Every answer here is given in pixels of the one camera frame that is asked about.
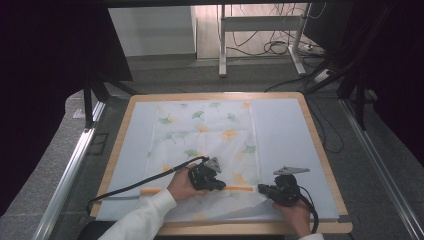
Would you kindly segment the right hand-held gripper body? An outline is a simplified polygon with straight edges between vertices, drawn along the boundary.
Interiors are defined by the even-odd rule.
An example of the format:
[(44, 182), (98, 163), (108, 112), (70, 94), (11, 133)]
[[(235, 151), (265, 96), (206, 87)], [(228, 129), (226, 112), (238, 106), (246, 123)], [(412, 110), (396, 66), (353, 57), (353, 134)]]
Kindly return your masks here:
[(275, 186), (270, 198), (277, 204), (283, 206), (294, 206), (304, 196), (300, 192), (300, 187), (295, 178), (295, 174), (309, 172), (309, 168), (284, 166), (275, 170)]

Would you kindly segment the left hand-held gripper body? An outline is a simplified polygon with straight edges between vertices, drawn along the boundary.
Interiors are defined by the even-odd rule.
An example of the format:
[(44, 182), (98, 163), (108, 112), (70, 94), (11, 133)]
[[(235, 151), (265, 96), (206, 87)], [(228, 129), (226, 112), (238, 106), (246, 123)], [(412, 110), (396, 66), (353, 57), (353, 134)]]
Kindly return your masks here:
[(212, 191), (215, 184), (216, 176), (221, 172), (220, 165), (216, 157), (203, 161), (201, 164), (192, 168), (189, 173), (189, 179), (192, 186), (196, 190), (209, 190)]

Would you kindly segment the white leaf-print mesh laundry bag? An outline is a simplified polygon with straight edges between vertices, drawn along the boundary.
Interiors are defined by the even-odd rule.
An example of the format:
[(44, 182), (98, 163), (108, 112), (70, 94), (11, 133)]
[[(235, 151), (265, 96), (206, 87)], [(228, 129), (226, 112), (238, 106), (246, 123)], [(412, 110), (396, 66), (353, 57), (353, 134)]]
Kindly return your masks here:
[(251, 104), (243, 101), (163, 102), (156, 107), (145, 174), (165, 172), (195, 157), (215, 157), (227, 188), (182, 201), (167, 222), (228, 220), (266, 201)]

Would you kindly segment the person's left hand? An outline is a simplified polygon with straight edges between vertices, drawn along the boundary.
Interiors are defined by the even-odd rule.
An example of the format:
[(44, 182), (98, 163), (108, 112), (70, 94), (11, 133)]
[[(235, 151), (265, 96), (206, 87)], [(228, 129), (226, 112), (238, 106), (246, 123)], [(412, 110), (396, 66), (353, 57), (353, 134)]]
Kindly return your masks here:
[(204, 196), (208, 193), (207, 190), (196, 190), (192, 186), (188, 173), (194, 167), (196, 167), (196, 164), (190, 164), (177, 171), (169, 183), (167, 190), (176, 201), (186, 200), (195, 196)]

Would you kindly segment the person's right hand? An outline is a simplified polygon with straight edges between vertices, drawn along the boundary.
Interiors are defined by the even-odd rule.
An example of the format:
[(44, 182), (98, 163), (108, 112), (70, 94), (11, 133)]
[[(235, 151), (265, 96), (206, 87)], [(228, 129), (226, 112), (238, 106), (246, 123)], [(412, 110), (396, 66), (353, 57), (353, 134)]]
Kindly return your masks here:
[(291, 207), (274, 203), (273, 207), (283, 215), (285, 222), (292, 227), (299, 238), (311, 234), (310, 211), (303, 201), (298, 200), (296, 204)]

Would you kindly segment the light wooden table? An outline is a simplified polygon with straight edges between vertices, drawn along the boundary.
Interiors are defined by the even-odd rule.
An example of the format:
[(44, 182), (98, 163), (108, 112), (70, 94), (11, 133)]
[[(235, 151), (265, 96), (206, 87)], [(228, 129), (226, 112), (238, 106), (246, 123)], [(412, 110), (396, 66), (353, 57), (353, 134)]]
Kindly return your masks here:
[[(131, 185), (143, 177), (147, 163), (141, 159), (147, 153), (147, 130), (153, 129), (153, 107), (163, 102), (243, 101), (250, 102), (259, 138), (260, 173), (284, 164), (310, 169), (297, 177), (298, 183), (312, 193), (319, 216), (318, 232), (345, 234), (353, 230), (331, 166), (321, 146), (305, 97), (298, 92), (257, 93), (190, 93), (135, 95), (129, 100), (117, 139), (112, 149), (98, 195), (114, 191), (112, 187)], [(228, 220), (169, 222), (159, 230), (159, 236), (248, 236), (285, 235), (293, 232), (282, 217), (271, 214), (270, 201), (247, 214)]]

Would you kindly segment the white table mat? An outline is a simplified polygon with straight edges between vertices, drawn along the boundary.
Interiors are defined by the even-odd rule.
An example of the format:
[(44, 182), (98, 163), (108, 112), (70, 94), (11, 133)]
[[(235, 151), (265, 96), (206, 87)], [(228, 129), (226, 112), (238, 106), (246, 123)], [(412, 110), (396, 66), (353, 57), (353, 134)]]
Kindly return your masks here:
[(277, 220), (256, 187), (273, 184), (282, 167), (297, 168), (320, 219), (339, 216), (300, 103), (291, 98), (136, 103), (108, 186), (113, 195), (98, 219), (121, 219), (169, 184), (171, 168), (203, 156), (218, 160), (226, 189), (179, 203), (167, 221)]

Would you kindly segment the dark floor plate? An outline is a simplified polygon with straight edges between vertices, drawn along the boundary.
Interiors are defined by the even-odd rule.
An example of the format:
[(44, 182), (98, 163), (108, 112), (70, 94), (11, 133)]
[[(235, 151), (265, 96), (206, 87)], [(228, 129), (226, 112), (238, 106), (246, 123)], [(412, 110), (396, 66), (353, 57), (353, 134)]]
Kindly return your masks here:
[(96, 133), (89, 145), (88, 154), (94, 156), (102, 155), (106, 147), (108, 137), (108, 133)]

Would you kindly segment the black metal stand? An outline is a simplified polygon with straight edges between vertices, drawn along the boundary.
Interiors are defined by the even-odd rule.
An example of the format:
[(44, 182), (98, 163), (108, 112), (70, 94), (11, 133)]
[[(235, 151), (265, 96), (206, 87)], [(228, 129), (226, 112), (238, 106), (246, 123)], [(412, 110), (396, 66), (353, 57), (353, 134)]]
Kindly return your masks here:
[(303, 93), (315, 93), (339, 79), (342, 79), (342, 82), (336, 91), (339, 99), (348, 99), (352, 92), (356, 91), (356, 98), (353, 100), (354, 119), (360, 128), (365, 130), (364, 108), (367, 103), (371, 103), (371, 100), (366, 99), (365, 75), (361, 71), (360, 63), (357, 60), (353, 60), (314, 86), (306, 88)]
[(109, 100), (110, 94), (106, 89), (105, 84), (109, 83), (112, 86), (124, 91), (129, 95), (136, 95), (137, 91), (121, 81), (114, 80), (110, 77), (96, 76), (89, 74), (84, 80), (83, 99), (85, 113), (85, 128), (91, 129), (94, 126), (94, 113), (92, 106), (92, 94), (95, 95), (98, 101), (104, 103)]

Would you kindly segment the white power strip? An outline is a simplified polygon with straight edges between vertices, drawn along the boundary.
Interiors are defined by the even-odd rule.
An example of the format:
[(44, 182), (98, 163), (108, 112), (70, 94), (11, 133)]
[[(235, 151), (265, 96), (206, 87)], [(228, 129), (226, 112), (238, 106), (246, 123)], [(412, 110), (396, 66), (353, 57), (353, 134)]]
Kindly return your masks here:
[(333, 74), (333, 71), (330, 69), (323, 69), (315, 78), (314, 81), (316, 83), (320, 83), (323, 80), (327, 79), (329, 76)]

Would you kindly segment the white cabinet panel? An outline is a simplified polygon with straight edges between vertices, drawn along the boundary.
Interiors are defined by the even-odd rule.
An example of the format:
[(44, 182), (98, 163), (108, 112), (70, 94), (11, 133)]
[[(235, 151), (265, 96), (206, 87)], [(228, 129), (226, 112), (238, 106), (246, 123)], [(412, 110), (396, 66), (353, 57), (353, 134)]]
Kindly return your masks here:
[(193, 7), (109, 8), (109, 14), (127, 57), (196, 52)]

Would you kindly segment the black curtain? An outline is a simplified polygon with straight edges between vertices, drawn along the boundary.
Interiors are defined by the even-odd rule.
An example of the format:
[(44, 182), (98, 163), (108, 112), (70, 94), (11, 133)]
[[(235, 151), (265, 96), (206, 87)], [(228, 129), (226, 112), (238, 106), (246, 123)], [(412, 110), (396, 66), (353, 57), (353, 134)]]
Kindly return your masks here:
[(365, 55), (375, 111), (424, 166), (424, 0), (354, 0), (348, 34), (390, 12)]
[(41, 160), (69, 96), (132, 76), (107, 0), (0, 0), (0, 216)]

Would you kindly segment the aluminium floor rail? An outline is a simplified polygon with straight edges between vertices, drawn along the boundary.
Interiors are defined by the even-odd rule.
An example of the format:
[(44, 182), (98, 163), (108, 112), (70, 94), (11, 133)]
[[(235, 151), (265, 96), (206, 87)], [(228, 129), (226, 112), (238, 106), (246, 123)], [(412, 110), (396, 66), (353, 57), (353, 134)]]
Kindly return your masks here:
[(84, 130), (77, 142), (77, 145), (70, 157), (70, 160), (62, 174), (62, 177), (54, 191), (54, 194), (39, 222), (32, 240), (48, 240), (54, 229), (56, 221), (67, 200), (70, 189), (77, 176), (78, 170), (85, 156), (85, 153), (94, 136), (94, 132), (103, 113), (106, 104), (97, 102), (92, 111), (93, 123), (90, 128)]
[(424, 240), (424, 228), (420, 225), (417, 215), (389, 173), (367, 131), (363, 130), (355, 119), (354, 109), (350, 102), (342, 99), (339, 103), (411, 239)]

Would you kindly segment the white metal desk frame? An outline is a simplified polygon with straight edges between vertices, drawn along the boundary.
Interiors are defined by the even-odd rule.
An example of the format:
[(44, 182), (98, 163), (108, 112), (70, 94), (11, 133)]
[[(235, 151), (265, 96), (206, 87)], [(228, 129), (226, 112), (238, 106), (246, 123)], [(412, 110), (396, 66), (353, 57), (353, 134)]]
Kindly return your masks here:
[(220, 54), (219, 54), (219, 76), (227, 75), (226, 58), (226, 33), (227, 32), (248, 32), (248, 31), (294, 31), (294, 40), (287, 46), (294, 66), (300, 76), (306, 74), (302, 64), (298, 47), (310, 10), (310, 3), (307, 3), (303, 13), (299, 16), (247, 16), (247, 17), (227, 17), (225, 6), (221, 6), (221, 18), (219, 26)]

